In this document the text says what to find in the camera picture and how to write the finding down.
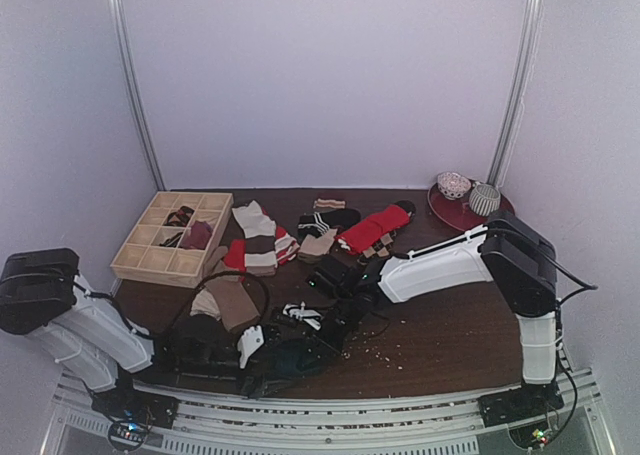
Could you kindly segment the dark teal sock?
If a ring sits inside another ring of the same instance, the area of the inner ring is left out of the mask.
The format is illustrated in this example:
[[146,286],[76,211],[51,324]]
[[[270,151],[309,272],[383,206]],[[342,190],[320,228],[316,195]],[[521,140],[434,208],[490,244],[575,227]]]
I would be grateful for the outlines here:
[[323,365],[308,341],[291,339],[275,348],[274,368],[282,377],[302,378],[321,373]]

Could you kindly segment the argyle black red orange sock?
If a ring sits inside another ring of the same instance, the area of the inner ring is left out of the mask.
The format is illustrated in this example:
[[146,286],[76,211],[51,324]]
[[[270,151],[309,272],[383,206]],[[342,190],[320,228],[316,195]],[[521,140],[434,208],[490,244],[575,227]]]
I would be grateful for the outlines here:
[[164,226],[187,227],[194,213],[193,208],[183,205],[167,216]]

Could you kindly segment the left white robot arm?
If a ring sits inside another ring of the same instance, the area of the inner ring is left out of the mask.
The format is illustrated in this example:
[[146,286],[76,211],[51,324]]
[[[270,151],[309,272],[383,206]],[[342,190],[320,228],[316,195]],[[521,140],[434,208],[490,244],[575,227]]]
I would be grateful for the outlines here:
[[143,411],[137,380],[166,387],[233,383],[250,398],[290,386],[271,359],[257,357],[266,345],[264,328],[232,335],[204,299],[198,291],[156,333],[131,321],[114,296],[94,290],[73,250],[19,252],[1,270],[1,329],[38,342],[123,419]]

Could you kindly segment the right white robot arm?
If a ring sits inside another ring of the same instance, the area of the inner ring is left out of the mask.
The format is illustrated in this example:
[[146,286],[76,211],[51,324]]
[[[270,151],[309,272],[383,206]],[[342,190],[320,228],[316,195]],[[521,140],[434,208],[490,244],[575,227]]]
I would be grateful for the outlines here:
[[309,335],[275,348],[274,371],[290,380],[323,372],[381,298],[401,304],[452,287],[493,283],[519,326],[523,387],[514,392],[512,405],[519,415],[533,416],[550,401],[549,385],[556,378],[554,262],[553,245],[504,210],[449,241],[364,265],[326,256],[308,282],[335,302]]

